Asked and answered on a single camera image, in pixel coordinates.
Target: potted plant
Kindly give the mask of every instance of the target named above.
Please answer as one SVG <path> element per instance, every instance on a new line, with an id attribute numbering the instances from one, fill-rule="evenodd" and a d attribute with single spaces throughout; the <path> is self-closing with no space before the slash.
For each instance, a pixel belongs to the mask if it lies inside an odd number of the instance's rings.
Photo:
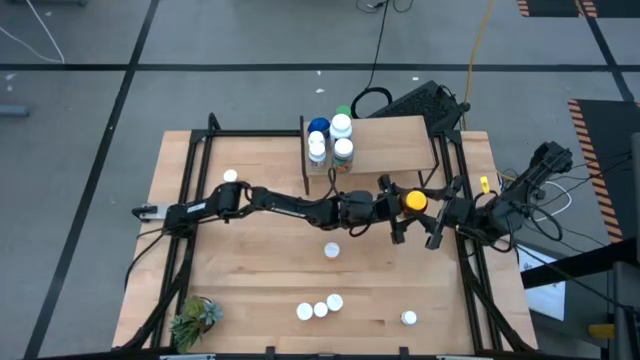
<path id="1" fill-rule="evenodd" d="M 175 336 L 178 352 L 184 354 L 202 334 L 222 320 L 222 309 L 213 301 L 191 296 L 184 302 L 182 313 L 173 318 L 171 332 Z"/>

